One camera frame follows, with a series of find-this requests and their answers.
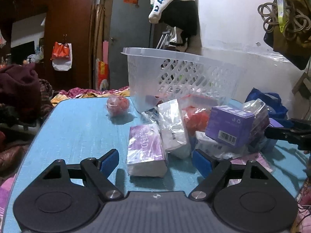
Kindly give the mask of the white black hanging garment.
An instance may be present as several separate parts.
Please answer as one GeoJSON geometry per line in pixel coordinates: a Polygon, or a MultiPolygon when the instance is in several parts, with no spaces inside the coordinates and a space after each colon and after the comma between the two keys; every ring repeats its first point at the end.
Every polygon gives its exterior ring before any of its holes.
{"type": "Polygon", "coordinates": [[[185,52],[191,37],[197,35],[198,10],[196,0],[154,0],[149,14],[151,24],[165,23],[173,28],[169,42],[185,52]]]}

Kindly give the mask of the red item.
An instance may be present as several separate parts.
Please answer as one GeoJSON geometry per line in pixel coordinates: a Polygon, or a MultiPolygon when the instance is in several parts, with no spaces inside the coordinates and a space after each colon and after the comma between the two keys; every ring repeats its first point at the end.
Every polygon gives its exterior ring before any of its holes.
{"type": "Polygon", "coordinates": [[[107,99],[107,111],[111,117],[125,115],[129,105],[129,100],[122,95],[112,95],[107,99]]]}

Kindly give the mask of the purple tissue pack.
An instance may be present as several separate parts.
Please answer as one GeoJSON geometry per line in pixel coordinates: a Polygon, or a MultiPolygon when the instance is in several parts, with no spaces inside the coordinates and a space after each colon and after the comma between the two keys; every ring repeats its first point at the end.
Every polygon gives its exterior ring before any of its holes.
{"type": "Polygon", "coordinates": [[[167,172],[166,153],[157,124],[130,128],[127,171],[135,177],[164,177],[167,172]]]}

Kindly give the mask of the blue shopping bag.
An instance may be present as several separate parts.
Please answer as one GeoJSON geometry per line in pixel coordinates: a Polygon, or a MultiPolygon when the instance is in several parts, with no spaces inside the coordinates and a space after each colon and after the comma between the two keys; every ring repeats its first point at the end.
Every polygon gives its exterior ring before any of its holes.
{"type": "Polygon", "coordinates": [[[286,119],[288,109],[282,104],[281,97],[277,93],[263,93],[257,88],[253,88],[246,97],[245,102],[260,99],[268,108],[270,118],[286,119]]]}

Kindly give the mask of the orange white hanging bag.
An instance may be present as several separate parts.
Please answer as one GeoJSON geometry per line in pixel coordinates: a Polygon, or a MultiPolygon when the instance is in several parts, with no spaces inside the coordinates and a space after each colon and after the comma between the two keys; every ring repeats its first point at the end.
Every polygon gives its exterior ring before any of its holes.
{"type": "Polygon", "coordinates": [[[72,68],[72,44],[55,42],[51,61],[56,71],[67,72],[72,68]]]}

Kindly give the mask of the purple cardboard box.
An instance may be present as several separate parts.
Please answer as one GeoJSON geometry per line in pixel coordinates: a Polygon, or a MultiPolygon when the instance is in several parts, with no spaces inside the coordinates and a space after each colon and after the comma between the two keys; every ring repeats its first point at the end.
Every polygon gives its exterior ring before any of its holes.
{"type": "Polygon", "coordinates": [[[227,105],[211,108],[205,134],[232,148],[248,143],[255,115],[227,105]]]}

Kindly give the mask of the white packet in plastic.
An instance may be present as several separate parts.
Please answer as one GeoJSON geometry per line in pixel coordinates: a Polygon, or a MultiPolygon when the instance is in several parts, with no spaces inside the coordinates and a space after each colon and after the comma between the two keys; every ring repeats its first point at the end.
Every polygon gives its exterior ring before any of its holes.
{"type": "Polygon", "coordinates": [[[201,131],[196,131],[195,137],[197,140],[195,149],[200,149],[213,158],[236,159],[249,154],[247,146],[232,148],[213,140],[201,131]]]}

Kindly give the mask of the white plastic laundry basket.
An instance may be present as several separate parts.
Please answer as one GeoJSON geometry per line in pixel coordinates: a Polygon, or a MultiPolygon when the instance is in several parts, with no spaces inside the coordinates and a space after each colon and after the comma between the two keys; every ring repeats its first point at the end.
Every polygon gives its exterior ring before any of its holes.
{"type": "Polygon", "coordinates": [[[244,69],[207,57],[154,48],[125,47],[130,98],[138,112],[186,95],[223,105],[233,98],[244,69]]]}

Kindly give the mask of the grey item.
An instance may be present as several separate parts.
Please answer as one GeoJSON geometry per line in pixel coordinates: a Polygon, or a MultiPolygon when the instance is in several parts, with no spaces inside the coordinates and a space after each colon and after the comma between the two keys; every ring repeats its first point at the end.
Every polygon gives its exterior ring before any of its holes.
{"type": "Polygon", "coordinates": [[[165,152],[180,159],[189,157],[191,145],[178,100],[158,105],[158,115],[162,147],[165,152]]]}

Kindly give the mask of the brown hanging bag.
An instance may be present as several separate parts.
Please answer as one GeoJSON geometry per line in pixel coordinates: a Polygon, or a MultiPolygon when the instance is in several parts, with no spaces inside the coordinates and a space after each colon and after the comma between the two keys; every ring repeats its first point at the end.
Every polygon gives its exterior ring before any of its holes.
{"type": "Polygon", "coordinates": [[[259,5],[264,42],[299,70],[310,62],[310,0],[273,0],[259,5]]]}

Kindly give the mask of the grey door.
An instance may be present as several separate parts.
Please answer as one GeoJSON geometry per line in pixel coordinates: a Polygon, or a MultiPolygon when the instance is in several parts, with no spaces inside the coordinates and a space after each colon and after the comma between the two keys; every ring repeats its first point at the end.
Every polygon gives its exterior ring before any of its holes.
{"type": "Polygon", "coordinates": [[[109,86],[119,89],[129,84],[125,47],[149,47],[150,0],[112,0],[109,31],[109,86]]]}

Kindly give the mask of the red white box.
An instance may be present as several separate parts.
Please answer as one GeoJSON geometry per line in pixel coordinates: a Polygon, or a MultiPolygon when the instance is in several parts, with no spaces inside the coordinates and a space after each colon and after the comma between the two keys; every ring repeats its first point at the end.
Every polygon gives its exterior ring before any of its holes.
{"type": "Polygon", "coordinates": [[[194,136],[196,131],[206,130],[211,108],[217,106],[216,99],[207,96],[186,95],[178,99],[184,124],[189,136],[194,136]]]}

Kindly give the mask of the dark red wooden wardrobe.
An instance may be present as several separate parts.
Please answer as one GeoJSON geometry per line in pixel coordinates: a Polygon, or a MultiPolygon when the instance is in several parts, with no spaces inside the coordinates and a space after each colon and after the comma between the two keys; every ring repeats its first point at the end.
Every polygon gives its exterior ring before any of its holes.
{"type": "Polygon", "coordinates": [[[44,61],[36,66],[39,77],[48,80],[54,90],[90,88],[94,5],[95,0],[1,0],[1,32],[6,39],[1,56],[10,53],[13,23],[45,13],[44,61]],[[54,43],[63,40],[72,45],[72,68],[58,72],[51,54],[54,43]]]}

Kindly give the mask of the dark maroon clothing pile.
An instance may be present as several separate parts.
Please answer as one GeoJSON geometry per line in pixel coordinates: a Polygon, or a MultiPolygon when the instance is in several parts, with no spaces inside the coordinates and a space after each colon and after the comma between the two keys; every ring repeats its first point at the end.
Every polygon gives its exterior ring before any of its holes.
{"type": "Polygon", "coordinates": [[[40,118],[41,91],[35,64],[1,69],[1,123],[34,124],[40,118]]]}

